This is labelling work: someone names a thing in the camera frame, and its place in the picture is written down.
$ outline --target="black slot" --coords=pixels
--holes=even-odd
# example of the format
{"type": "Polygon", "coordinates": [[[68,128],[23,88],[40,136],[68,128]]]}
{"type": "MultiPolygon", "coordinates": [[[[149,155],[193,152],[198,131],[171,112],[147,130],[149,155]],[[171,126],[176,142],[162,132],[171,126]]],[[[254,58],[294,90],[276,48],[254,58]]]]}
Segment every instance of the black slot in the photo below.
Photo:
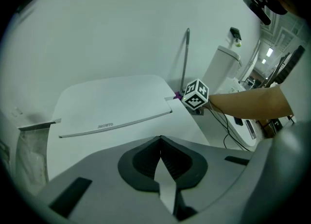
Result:
{"type": "Polygon", "coordinates": [[[77,205],[83,194],[91,184],[91,180],[77,178],[70,186],[65,189],[56,200],[50,204],[50,208],[63,217],[68,217],[77,205]]]}
{"type": "Polygon", "coordinates": [[[239,118],[234,117],[234,121],[235,121],[235,123],[236,123],[237,125],[240,125],[240,126],[243,126],[243,125],[244,125],[244,124],[243,124],[243,121],[242,121],[241,119],[239,119],[239,118]]]}
{"type": "Polygon", "coordinates": [[[247,165],[249,160],[248,159],[244,159],[244,158],[239,158],[239,157],[235,157],[235,156],[227,156],[225,158],[226,161],[232,162],[232,163],[236,163],[236,164],[242,164],[242,165],[247,165]]]}

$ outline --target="purple object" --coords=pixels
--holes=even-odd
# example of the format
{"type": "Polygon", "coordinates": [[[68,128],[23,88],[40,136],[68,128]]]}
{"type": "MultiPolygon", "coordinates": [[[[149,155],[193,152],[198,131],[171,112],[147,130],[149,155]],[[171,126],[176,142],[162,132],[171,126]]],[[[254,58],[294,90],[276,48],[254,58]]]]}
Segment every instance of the purple object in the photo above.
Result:
{"type": "Polygon", "coordinates": [[[175,97],[174,97],[174,99],[179,99],[179,100],[181,100],[182,98],[183,98],[183,96],[180,95],[179,92],[175,92],[175,97]]]}

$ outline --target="human arm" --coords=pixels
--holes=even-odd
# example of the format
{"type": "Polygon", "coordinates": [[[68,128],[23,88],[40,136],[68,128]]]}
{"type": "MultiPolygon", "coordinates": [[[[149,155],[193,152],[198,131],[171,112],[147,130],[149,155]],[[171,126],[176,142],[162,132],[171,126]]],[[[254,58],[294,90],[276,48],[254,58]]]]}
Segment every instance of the human arm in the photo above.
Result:
{"type": "Polygon", "coordinates": [[[268,120],[293,114],[280,86],[210,95],[208,100],[215,111],[240,119],[268,120]]]}

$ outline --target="white wall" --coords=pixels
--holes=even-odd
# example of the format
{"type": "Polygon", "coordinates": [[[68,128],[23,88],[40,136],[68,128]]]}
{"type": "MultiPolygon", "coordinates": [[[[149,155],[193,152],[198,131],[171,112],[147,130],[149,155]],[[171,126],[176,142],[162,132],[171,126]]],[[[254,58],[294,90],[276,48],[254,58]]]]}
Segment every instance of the white wall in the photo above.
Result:
{"type": "Polygon", "coordinates": [[[230,27],[240,30],[244,66],[259,38],[243,0],[36,0],[2,44],[0,109],[16,126],[50,121],[64,89],[115,76],[156,74],[177,91],[188,27],[185,83],[204,75],[230,27]]]}
{"type": "Polygon", "coordinates": [[[11,176],[16,175],[16,149],[20,131],[4,116],[0,110],[0,139],[10,147],[11,176]]]}

